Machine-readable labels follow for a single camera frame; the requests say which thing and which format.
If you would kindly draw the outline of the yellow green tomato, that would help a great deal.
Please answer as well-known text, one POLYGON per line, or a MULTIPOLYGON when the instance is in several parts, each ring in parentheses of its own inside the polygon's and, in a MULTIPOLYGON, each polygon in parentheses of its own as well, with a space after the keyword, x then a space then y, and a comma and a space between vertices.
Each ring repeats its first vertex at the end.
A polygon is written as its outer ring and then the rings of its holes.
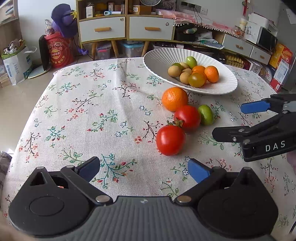
POLYGON ((194 74, 189 77, 189 85, 200 88, 204 85, 204 80, 202 77, 194 74))

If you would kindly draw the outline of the small mandarin orange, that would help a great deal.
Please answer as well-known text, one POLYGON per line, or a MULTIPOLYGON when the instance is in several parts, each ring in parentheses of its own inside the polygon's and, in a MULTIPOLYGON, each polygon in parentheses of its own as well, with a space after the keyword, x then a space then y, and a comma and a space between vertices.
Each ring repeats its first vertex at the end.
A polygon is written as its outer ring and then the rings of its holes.
POLYGON ((208 66, 205 68, 204 73, 207 77, 207 80, 210 83, 216 83, 219 80, 219 72, 215 66, 208 66))

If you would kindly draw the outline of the oblong green fruit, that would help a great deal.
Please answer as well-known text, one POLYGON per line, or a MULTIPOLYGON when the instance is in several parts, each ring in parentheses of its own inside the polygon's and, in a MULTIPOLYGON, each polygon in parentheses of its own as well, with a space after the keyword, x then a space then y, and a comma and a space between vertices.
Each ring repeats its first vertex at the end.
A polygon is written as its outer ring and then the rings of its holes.
POLYGON ((193 69, 195 66, 198 65, 197 60, 193 56, 188 56, 186 58, 186 64, 189 66, 190 69, 193 69))

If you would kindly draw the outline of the brown longan fruit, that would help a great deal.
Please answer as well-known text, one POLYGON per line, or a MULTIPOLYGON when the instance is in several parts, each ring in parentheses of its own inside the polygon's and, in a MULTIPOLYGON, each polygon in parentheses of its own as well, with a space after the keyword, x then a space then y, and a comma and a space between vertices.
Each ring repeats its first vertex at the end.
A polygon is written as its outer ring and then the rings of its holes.
POLYGON ((170 66, 168 68, 168 75, 170 77, 179 77, 182 73, 182 70, 180 68, 178 68, 177 66, 170 66))

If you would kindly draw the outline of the round green fruit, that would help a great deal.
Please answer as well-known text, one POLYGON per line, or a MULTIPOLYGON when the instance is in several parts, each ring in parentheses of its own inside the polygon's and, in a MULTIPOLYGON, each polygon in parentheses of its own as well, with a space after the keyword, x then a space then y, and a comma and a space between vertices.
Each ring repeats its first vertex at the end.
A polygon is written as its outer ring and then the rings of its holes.
POLYGON ((201 124, 204 126, 209 126, 213 123, 214 117, 211 108, 208 105, 200 105, 198 111, 201 116, 201 124))

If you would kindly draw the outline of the red tomato back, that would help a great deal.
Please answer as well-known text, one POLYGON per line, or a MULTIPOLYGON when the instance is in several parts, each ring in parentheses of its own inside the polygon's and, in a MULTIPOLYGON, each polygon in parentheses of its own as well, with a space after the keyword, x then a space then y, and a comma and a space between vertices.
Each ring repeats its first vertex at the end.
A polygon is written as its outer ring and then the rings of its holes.
POLYGON ((200 126, 201 115, 194 106, 184 105, 175 111, 174 121, 184 131, 192 132, 200 126))

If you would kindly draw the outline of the red tomato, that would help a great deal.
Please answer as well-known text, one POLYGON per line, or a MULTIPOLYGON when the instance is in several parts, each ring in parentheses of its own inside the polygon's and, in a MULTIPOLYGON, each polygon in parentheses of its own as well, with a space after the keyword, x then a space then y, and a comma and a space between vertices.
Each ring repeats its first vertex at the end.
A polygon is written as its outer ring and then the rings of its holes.
POLYGON ((192 132, 200 126, 201 115, 194 106, 184 105, 175 111, 174 121, 184 131, 192 132))
POLYGON ((156 144, 160 153, 173 156, 181 151, 185 139, 185 132, 180 127, 169 125, 158 130, 156 144))

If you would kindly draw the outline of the red tomato front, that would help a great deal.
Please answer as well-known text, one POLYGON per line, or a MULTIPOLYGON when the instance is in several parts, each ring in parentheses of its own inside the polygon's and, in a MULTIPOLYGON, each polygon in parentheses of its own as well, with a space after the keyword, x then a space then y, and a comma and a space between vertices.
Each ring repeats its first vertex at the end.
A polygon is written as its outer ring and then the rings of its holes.
POLYGON ((181 151, 185 139, 185 132, 180 127, 169 125, 158 130, 156 144, 160 153, 173 156, 181 151))

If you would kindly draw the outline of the yellow egg carton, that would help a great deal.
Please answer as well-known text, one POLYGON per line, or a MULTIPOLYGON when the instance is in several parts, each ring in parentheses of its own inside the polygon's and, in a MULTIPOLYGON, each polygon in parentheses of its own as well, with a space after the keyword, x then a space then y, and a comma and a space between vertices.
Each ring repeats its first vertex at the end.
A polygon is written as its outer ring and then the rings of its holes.
POLYGON ((226 54, 226 65, 230 65, 237 68, 244 68, 244 60, 239 55, 226 54))

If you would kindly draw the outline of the large orange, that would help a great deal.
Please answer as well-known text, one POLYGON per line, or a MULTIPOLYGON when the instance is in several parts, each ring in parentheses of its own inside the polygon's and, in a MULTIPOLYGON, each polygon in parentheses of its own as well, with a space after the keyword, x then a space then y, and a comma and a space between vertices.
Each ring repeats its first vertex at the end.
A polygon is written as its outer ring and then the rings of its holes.
POLYGON ((164 91, 162 104, 165 109, 175 112, 181 106, 188 104, 188 95, 185 90, 178 87, 171 87, 164 91))

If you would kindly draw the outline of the orange tomato front in plate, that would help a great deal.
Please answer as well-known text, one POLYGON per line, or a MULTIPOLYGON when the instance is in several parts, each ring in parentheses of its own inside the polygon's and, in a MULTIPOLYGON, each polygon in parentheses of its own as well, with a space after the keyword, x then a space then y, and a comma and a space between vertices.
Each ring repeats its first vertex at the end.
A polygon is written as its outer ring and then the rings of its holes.
POLYGON ((204 72, 199 72, 199 71, 194 71, 193 73, 192 73, 192 75, 198 75, 198 76, 200 76, 200 77, 202 77, 203 78, 203 80, 204 80, 204 84, 207 82, 207 76, 205 75, 205 73, 204 72))

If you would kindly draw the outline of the orange tomato in plate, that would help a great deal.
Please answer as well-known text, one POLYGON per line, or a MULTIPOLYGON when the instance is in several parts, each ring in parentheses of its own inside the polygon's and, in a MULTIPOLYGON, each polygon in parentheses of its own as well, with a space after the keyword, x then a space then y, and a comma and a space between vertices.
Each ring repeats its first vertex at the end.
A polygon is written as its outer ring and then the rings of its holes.
POLYGON ((205 73, 204 72, 199 72, 199 71, 194 71, 193 73, 192 73, 192 75, 198 75, 198 76, 200 76, 200 77, 202 77, 203 78, 203 80, 204 80, 204 84, 207 82, 207 76, 205 75, 205 73))
POLYGON ((197 65, 195 67, 192 68, 193 72, 199 72, 199 73, 204 73, 205 71, 205 67, 201 66, 201 65, 197 65))

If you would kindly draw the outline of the orange tomato back in plate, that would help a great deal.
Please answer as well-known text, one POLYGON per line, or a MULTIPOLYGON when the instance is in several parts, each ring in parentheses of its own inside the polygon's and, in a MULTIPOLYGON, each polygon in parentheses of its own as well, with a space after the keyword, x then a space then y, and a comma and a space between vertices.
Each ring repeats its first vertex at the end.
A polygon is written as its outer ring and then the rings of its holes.
POLYGON ((199 73, 204 73, 205 71, 205 67, 201 66, 201 65, 197 65, 195 67, 192 68, 193 72, 199 72, 199 73))

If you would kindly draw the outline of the longan in plate front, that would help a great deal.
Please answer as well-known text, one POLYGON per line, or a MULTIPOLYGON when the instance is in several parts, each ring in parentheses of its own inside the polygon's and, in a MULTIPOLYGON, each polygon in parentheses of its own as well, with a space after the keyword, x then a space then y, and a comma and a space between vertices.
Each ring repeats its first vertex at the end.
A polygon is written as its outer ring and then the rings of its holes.
POLYGON ((179 76, 179 79, 183 84, 189 85, 190 76, 191 74, 189 72, 182 72, 181 75, 179 76))

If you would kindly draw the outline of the longan in plate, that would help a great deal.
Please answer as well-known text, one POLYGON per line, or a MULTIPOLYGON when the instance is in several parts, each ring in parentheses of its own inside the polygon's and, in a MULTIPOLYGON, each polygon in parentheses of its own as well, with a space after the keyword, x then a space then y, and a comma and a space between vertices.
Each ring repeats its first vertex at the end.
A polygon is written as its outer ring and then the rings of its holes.
POLYGON ((192 70, 190 68, 184 69, 182 73, 189 73, 192 74, 192 70))
POLYGON ((179 79, 183 84, 189 85, 190 76, 191 74, 189 72, 182 72, 181 75, 179 76, 179 79))
POLYGON ((180 65, 184 68, 184 69, 187 69, 187 68, 190 68, 188 64, 184 63, 184 62, 180 62, 180 65))

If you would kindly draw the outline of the black microwave oven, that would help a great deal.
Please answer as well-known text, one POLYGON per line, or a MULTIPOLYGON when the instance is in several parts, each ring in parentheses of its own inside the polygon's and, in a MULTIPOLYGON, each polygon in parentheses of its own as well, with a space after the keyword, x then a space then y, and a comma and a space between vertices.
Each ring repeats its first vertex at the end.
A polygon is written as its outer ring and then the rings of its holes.
POLYGON ((277 34, 278 30, 274 24, 268 23, 266 26, 261 26, 257 23, 247 21, 244 39, 272 52, 278 42, 277 34))

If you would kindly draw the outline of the longan in plate middle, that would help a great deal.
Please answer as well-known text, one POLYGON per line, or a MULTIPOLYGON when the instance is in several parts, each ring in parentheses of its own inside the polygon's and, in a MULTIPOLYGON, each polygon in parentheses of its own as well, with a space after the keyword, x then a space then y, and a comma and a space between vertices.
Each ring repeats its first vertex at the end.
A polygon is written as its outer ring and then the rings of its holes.
POLYGON ((192 74, 192 70, 190 68, 184 69, 182 73, 189 73, 192 74))

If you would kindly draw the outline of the floral tablecloth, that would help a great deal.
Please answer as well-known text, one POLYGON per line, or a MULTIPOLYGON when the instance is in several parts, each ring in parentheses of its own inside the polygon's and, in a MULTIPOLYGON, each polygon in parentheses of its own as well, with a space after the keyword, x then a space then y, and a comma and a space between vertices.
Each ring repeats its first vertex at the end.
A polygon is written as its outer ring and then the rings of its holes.
POLYGON ((48 171, 98 157, 99 172, 90 183, 110 195, 133 196, 140 207, 123 203, 113 212, 95 216, 87 230, 63 240, 204 240, 187 212, 173 221, 168 201, 192 188, 189 160, 227 172, 252 168, 278 206, 269 240, 295 240, 295 173, 281 154, 246 163, 237 143, 217 141, 220 126, 254 126, 273 113, 244 114, 245 102, 274 94, 258 75, 228 67, 237 88, 227 95, 187 92, 189 104, 206 105, 214 121, 186 135, 179 154, 165 156, 156 145, 161 127, 173 120, 162 104, 170 85, 150 73, 142 58, 112 59, 72 65, 57 71, 36 103, 15 149, 1 197, 1 240, 33 240, 12 224, 12 202, 36 167, 48 171), (155 196, 160 204, 148 204, 155 196))

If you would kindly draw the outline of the small green fruit in plate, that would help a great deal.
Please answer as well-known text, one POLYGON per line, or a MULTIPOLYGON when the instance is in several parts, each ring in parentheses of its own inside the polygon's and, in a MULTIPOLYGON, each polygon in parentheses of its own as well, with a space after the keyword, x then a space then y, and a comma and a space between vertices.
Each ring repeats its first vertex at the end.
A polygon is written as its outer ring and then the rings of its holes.
POLYGON ((172 64, 172 66, 177 66, 177 67, 180 68, 181 70, 184 69, 184 67, 183 67, 180 63, 174 63, 174 64, 172 64))

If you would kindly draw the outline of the longan in plate back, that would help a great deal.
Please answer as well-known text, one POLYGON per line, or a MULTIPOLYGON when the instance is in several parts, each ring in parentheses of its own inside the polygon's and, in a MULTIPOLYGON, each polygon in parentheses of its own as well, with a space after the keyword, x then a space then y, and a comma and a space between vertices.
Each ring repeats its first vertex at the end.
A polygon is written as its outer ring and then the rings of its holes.
POLYGON ((180 65, 184 68, 184 69, 187 69, 187 68, 190 68, 188 64, 184 63, 184 62, 180 62, 180 65))

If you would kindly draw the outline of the white ribbed plate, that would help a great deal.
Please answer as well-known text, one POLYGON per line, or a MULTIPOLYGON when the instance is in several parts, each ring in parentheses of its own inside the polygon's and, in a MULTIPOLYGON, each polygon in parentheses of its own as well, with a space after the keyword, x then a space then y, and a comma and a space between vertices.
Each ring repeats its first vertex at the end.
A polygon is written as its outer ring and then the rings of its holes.
POLYGON ((143 58, 149 72, 184 90, 224 95, 238 87, 235 75, 221 62, 205 54, 179 48, 149 51, 143 58))

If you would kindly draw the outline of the pink cloth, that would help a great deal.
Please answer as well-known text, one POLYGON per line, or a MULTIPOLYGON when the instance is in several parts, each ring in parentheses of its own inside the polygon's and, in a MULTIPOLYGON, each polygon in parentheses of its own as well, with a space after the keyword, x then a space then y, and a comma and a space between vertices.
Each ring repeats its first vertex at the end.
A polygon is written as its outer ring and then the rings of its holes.
POLYGON ((220 22, 209 20, 208 18, 202 18, 197 12, 194 12, 193 14, 187 14, 166 9, 156 9, 155 11, 157 15, 163 16, 163 18, 173 19, 176 24, 193 23, 202 27, 214 28, 226 32, 232 32, 235 28, 234 25, 224 25, 220 22))

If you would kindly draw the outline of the clear storage bin small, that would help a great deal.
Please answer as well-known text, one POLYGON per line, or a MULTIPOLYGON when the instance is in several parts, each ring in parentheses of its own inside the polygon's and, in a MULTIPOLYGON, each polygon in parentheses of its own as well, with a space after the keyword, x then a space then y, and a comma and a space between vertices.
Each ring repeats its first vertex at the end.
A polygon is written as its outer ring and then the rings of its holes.
POLYGON ((105 42, 96 48, 96 59, 105 60, 110 58, 111 42, 105 42))

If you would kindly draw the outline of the clear storage bin blue lid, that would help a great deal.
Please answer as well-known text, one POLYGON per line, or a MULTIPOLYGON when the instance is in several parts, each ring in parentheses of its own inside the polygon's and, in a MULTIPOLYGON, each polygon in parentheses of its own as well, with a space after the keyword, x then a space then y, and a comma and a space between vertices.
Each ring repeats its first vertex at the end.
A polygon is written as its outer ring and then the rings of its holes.
POLYGON ((141 41, 121 41, 121 49, 123 54, 128 57, 140 57, 144 48, 144 42, 141 41))

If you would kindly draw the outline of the red snack bucket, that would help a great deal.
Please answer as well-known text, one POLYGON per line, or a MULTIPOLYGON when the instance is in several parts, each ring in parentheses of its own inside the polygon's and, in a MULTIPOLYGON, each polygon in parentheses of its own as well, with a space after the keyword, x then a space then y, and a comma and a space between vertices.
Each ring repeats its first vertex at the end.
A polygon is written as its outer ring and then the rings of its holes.
POLYGON ((60 32, 45 36, 53 68, 62 68, 74 61, 71 41, 64 38, 60 32))

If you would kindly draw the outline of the white paper bag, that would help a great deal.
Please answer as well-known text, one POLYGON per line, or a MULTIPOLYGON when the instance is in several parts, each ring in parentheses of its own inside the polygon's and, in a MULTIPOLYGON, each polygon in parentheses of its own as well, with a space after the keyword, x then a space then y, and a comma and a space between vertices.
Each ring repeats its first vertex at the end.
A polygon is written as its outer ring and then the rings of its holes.
POLYGON ((29 48, 25 45, 21 51, 1 56, 12 85, 17 85, 28 78, 33 68, 31 53, 36 50, 37 47, 29 48))

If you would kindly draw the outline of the black stand panel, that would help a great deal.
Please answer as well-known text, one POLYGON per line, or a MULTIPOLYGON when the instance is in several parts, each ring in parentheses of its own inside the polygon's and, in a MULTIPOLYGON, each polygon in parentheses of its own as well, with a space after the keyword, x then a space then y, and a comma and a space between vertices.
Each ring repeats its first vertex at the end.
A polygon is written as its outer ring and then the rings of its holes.
POLYGON ((42 66, 44 70, 47 70, 50 63, 50 53, 47 46, 47 41, 45 39, 46 35, 42 35, 39 38, 39 50, 40 50, 40 56, 42 61, 42 66))

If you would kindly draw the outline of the right white drawer cabinet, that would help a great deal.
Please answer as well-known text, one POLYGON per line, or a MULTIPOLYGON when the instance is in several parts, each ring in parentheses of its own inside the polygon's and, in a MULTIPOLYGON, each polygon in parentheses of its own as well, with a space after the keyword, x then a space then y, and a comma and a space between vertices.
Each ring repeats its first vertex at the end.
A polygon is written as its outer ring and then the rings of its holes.
POLYGON ((141 1, 125 2, 126 38, 129 41, 143 41, 142 56, 149 48, 150 42, 171 41, 174 38, 174 20, 161 15, 153 15, 152 7, 141 1))

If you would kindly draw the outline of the white drawer cabinet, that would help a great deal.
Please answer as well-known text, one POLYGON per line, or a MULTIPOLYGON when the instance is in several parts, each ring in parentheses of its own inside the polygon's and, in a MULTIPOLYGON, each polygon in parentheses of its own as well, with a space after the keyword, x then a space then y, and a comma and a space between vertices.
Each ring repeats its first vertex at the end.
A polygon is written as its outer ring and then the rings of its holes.
POLYGON ((102 41, 111 42, 119 57, 117 41, 126 40, 128 1, 76 1, 79 45, 91 44, 91 57, 102 41))
POLYGON ((125 2, 126 38, 129 41, 143 41, 142 56, 149 48, 150 42, 171 41, 174 38, 174 20, 161 15, 153 15, 152 7, 141 1, 125 2))

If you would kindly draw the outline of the white desk fan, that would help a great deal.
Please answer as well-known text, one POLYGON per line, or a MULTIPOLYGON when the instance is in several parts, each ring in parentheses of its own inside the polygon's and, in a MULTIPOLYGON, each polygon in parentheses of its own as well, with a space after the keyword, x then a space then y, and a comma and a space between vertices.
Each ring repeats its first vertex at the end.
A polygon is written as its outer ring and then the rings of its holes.
POLYGON ((140 0, 140 2, 145 6, 156 6, 161 0, 140 0))

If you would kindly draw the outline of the left white drawer cabinet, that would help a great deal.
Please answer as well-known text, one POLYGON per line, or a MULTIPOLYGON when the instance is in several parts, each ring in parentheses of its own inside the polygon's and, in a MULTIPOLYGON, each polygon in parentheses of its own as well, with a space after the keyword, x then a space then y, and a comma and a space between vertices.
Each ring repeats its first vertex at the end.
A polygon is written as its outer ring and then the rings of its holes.
POLYGON ((126 40, 128 1, 76 1, 79 45, 91 44, 91 57, 102 41, 111 42, 119 57, 117 41, 126 40))

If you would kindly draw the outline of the purple plush toy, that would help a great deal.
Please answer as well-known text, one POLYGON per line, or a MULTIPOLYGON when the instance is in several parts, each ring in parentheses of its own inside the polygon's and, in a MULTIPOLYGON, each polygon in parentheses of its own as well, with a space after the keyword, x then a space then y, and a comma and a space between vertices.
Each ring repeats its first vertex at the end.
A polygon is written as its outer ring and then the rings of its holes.
POLYGON ((52 27, 64 38, 72 38, 78 33, 77 12, 68 4, 59 4, 52 10, 52 27))

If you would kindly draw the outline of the wooden bookshelf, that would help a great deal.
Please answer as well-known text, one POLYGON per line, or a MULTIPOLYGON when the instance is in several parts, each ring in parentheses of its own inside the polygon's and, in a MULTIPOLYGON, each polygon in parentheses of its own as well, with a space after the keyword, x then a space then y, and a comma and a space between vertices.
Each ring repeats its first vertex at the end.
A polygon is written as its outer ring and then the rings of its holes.
POLYGON ((0 44, 2 53, 3 49, 7 47, 12 40, 22 39, 19 21, 18 1, 1 1, 0 14, 0 44))

